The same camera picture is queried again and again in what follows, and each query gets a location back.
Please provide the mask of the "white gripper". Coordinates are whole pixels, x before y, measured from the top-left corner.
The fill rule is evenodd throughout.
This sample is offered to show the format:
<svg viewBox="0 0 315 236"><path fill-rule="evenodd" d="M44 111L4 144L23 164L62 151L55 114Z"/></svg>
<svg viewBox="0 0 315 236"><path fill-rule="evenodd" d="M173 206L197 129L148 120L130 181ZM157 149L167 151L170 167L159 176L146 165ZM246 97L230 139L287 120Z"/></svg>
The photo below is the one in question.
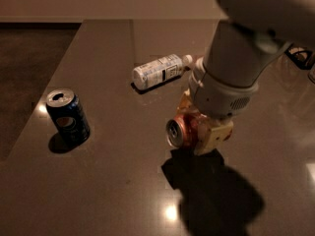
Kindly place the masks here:
<svg viewBox="0 0 315 236"><path fill-rule="evenodd" d="M177 106L177 114L195 113L197 109L214 119L226 119L243 112L252 95L258 90L255 83L249 88L236 88L214 79L199 58L189 77L189 89L185 90ZM231 120L219 121L206 118L198 123L195 155L211 152L229 139L233 131Z"/></svg>

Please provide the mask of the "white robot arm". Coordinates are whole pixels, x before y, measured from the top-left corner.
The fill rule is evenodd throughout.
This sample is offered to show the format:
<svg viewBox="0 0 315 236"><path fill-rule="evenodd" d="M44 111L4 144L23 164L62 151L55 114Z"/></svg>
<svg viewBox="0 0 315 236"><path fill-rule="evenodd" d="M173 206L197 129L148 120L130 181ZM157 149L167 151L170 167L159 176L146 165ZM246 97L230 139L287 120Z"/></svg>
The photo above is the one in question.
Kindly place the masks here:
<svg viewBox="0 0 315 236"><path fill-rule="evenodd" d="M291 44L312 49L315 0L217 0L227 14L204 57L195 63L167 123L168 142L200 155L232 133L232 117L246 109L262 71Z"/></svg>

